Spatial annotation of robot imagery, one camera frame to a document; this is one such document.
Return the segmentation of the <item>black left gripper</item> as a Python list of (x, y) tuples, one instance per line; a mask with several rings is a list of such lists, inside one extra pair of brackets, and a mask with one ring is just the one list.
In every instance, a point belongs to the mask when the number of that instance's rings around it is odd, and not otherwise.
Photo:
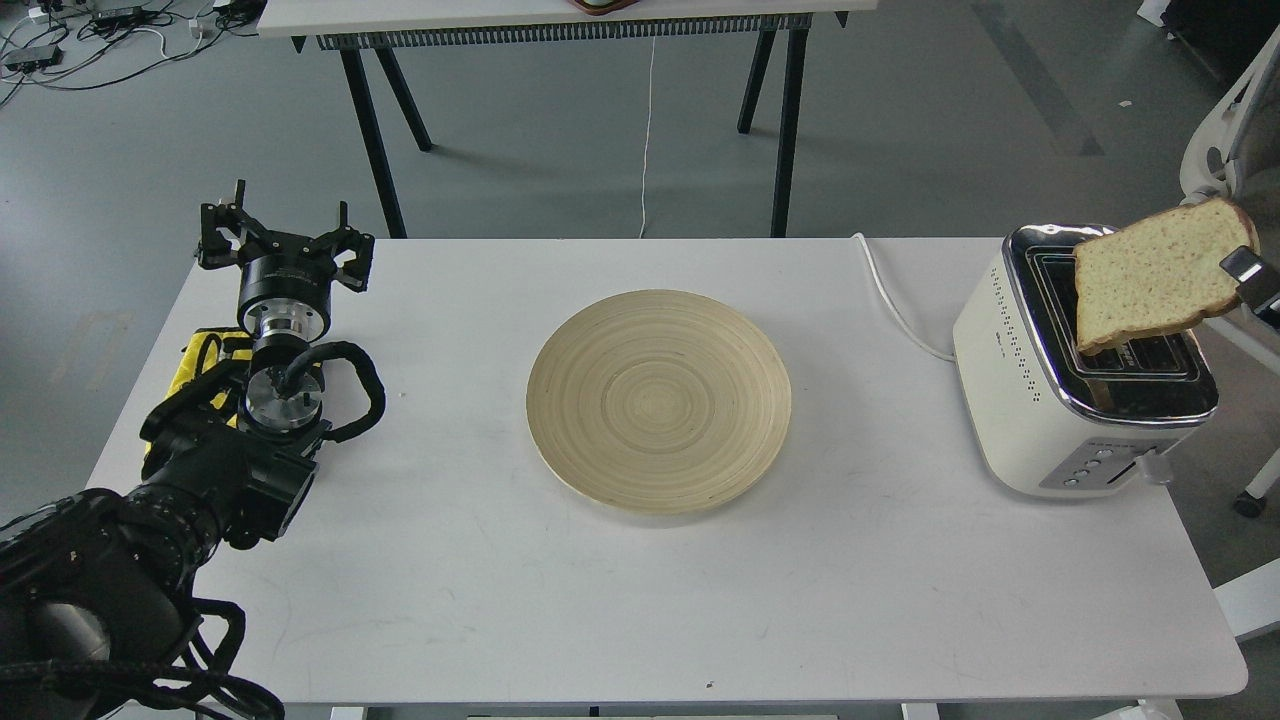
[(196, 261), (205, 270), (239, 266), (238, 311), (284, 299), (317, 313), (332, 309), (335, 281), (356, 293), (369, 290), (375, 238), (349, 223), (348, 202), (338, 202), (337, 224), (316, 238), (264, 231), (244, 210), (246, 182), (230, 200), (202, 204)]

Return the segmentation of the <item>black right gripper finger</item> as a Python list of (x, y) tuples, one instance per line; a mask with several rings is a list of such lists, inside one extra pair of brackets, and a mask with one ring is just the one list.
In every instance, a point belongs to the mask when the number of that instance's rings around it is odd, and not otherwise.
[(1254, 250), (1239, 246), (1220, 268), (1236, 283), (1236, 296), (1251, 314), (1268, 327), (1279, 327), (1279, 273)]

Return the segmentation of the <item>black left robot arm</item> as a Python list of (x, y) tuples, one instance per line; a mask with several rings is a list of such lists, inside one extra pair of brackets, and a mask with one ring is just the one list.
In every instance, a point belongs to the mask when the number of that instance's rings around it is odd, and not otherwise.
[(232, 200), (205, 204), (204, 269), (239, 270), (237, 328), (205, 336), (192, 377), (143, 420), (141, 482), (90, 488), (3, 528), (3, 716), (97, 719), (134, 701), (198, 719), (282, 719), (236, 676), (244, 611), (200, 598), (221, 546), (280, 538), (316, 454), (372, 429), (387, 392), (371, 357), (325, 341), (332, 287), (369, 287), (374, 237), (340, 205), (317, 237), (270, 231)]

